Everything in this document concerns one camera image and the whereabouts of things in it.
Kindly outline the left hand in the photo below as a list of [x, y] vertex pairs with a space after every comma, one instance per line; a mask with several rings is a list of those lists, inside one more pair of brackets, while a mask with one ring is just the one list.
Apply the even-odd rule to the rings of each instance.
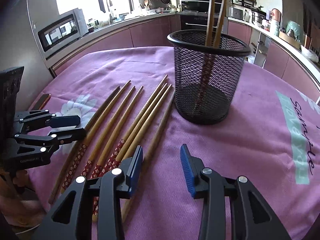
[[18, 200], [33, 200], [33, 192], [30, 191], [31, 183], [27, 170], [6, 172], [1, 168], [1, 197]]

